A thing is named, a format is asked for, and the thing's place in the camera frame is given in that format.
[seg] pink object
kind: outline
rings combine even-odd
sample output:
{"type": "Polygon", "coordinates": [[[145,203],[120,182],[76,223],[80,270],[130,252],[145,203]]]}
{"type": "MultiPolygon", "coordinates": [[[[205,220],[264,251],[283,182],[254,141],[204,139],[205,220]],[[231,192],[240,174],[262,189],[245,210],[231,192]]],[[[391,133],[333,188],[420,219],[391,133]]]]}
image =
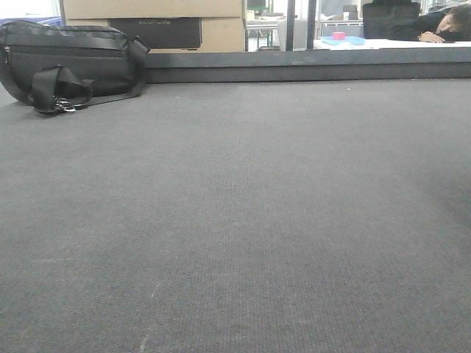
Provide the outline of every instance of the pink object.
{"type": "Polygon", "coordinates": [[[345,40],[345,32],[334,32],[334,33],[332,33],[332,39],[334,39],[334,40],[345,40]]]}

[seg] blue tray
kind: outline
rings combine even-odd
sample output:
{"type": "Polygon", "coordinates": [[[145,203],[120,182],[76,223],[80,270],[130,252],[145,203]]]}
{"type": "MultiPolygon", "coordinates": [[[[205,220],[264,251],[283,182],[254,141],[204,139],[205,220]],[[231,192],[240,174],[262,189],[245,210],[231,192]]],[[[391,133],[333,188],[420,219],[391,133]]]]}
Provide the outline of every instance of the blue tray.
{"type": "Polygon", "coordinates": [[[337,46],[345,42],[353,44],[354,46],[362,46],[365,44],[365,38],[350,36],[346,36],[345,40],[334,40],[332,39],[332,36],[321,37],[321,40],[329,46],[337,46]]]}

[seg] black hair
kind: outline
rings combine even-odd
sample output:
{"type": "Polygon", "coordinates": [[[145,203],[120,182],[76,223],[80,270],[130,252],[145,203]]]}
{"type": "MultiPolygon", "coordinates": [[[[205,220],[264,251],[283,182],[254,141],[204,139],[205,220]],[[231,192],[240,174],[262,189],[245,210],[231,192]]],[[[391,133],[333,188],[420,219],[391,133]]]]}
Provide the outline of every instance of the black hair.
{"type": "Polygon", "coordinates": [[[462,4],[452,7],[448,12],[453,18],[453,23],[458,26],[462,34],[461,40],[470,40],[471,37],[471,4],[462,4]]]}

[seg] dark jacket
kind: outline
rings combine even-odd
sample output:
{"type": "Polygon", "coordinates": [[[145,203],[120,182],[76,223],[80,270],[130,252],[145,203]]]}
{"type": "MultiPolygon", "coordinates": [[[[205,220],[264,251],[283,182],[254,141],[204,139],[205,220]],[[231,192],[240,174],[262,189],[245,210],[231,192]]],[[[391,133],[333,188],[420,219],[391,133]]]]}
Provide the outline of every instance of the dark jacket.
{"type": "Polygon", "coordinates": [[[445,15],[445,12],[438,11],[436,13],[429,13],[427,15],[419,16],[415,20],[409,20],[401,24],[395,24],[389,29],[388,39],[419,40],[419,36],[423,32],[435,33],[436,28],[445,15]]]}

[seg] person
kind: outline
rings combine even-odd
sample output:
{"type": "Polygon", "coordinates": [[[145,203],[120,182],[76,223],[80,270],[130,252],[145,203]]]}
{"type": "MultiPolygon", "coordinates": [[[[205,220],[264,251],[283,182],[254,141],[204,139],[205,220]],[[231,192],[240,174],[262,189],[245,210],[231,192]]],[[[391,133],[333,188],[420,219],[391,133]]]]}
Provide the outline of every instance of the person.
{"type": "Polygon", "coordinates": [[[392,40],[443,43],[469,40],[470,35],[471,4],[463,4],[393,25],[387,37],[392,40]]]}

